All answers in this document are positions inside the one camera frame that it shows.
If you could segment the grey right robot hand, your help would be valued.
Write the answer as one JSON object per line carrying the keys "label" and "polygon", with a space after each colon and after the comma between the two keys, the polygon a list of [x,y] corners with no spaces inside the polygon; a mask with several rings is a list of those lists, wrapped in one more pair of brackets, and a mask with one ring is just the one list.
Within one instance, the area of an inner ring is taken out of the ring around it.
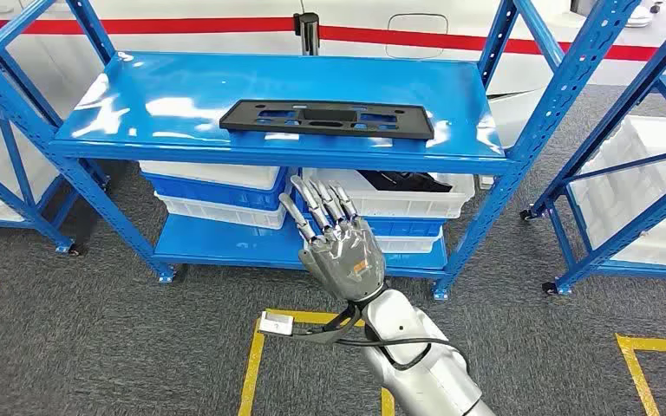
{"label": "grey right robot hand", "polygon": [[308,205],[312,227],[290,194],[278,199],[304,241],[298,257],[333,296],[364,302],[385,289],[385,260],[375,236],[353,199],[336,182],[291,176],[291,185]]}

